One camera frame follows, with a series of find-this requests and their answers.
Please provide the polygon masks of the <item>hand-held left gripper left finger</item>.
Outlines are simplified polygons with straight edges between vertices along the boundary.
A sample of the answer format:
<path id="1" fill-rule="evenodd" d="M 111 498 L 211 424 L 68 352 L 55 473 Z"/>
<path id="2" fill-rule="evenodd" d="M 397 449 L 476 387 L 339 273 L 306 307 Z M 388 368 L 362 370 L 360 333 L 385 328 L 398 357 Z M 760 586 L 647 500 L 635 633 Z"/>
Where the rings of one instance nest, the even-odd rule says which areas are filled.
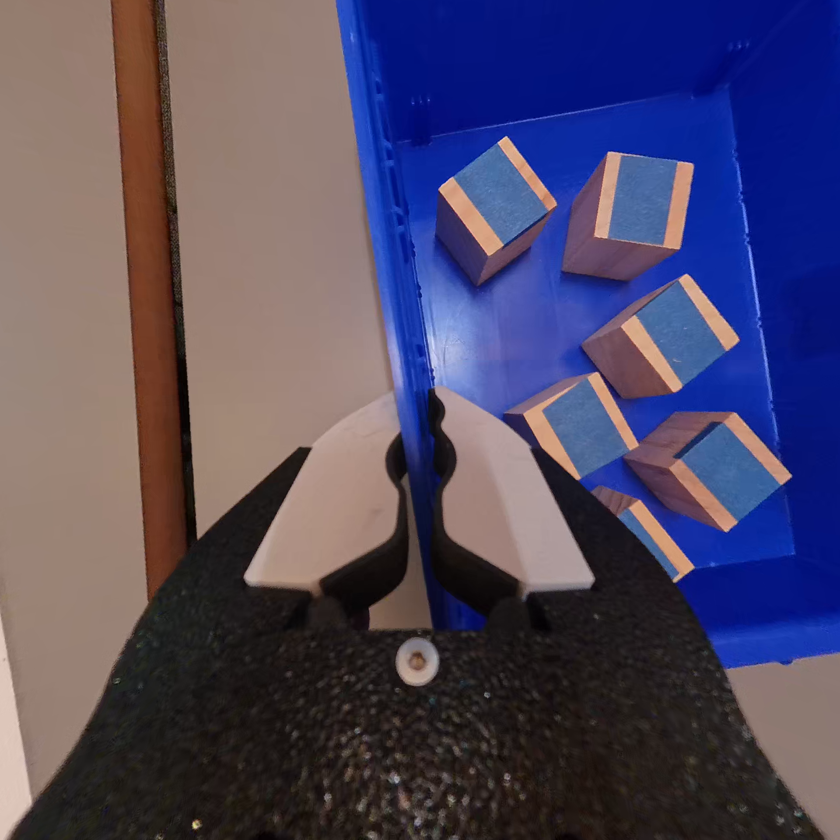
<path id="1" fill-rule="evenodd" d="M 396 399 L 388 392 L 306 453 L 245 582 L 314 597 L 385 598 L 406 574 L 405 475 Z"/>

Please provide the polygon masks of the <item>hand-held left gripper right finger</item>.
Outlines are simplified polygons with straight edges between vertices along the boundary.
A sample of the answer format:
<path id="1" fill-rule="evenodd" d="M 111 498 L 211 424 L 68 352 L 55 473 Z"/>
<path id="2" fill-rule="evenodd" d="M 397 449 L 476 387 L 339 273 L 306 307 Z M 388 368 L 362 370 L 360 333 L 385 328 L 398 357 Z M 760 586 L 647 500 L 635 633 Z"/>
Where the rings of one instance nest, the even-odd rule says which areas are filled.
<path id="1" fill-rule="evenodd" d="M 595 576 L 532 447 L 441 385 L 428 422 L 439 477 L 430 558 L 446 592 L 488 617 L 508 599 L 589 591 Z"/>

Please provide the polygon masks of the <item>group of taped wooden cubes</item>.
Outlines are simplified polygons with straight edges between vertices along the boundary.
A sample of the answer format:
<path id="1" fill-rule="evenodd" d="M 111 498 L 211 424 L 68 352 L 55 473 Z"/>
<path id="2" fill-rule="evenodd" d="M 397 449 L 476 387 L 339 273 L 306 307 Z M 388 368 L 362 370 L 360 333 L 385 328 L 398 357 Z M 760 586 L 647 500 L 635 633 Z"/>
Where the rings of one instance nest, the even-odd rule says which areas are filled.
<path id="1" fill-rule="evenodd" d="M 682 245 L 694 165 L 610 151 L 574 199 L 562 270 L 630 281 Z M 479 286 L 526 251 L 557 203 L 508 138 L 438 189 L 436 236 Z M 638 442 L 626 400 L 676 394 L 739 342 L 690 275 L 650 291 L 582 343 L 569 377 L 503 420 L 580 479 L 623 458 L 669 510 L 731 531 L 791 479 L 734 412 L 675 413 Z"/>

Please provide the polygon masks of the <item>blue plastic bin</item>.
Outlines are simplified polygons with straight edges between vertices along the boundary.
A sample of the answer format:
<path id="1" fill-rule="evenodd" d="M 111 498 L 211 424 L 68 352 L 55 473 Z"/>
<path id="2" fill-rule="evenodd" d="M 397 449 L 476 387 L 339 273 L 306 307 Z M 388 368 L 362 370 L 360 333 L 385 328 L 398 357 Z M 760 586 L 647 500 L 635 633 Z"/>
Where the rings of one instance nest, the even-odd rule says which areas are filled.
<path id="1" fill-rule="evenodd" d="M 733 411 L 792 473 L 728 533 L 663 508 L 679 588 L 727 668 L 838 652 L 838 2 L 338 2 L 385 334 L 428 565 L 427 391 L 501 416 L 592 370 L 581 342 L 693 276 L 740 337 L 679 393 L 620 402 L 643 438 Z M 558 207 L 474 287 L 437 240 L 438 188 L 509 136 Z M 606 152 L 695 166 L 680 251 L 632 282 L 562 271 Z"/>

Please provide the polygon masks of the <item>brown wooden edge strip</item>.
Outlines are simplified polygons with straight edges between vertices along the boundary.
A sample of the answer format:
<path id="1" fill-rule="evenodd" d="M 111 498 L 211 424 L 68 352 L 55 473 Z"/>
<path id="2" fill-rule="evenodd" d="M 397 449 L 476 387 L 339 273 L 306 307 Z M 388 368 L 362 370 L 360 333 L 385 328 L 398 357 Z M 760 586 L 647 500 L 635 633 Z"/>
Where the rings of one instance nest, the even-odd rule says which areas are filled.
<path id="1" fill-rule="evenodd" d="M 186 552 L 155 2 L 111 1 L 148 596 Z"/>

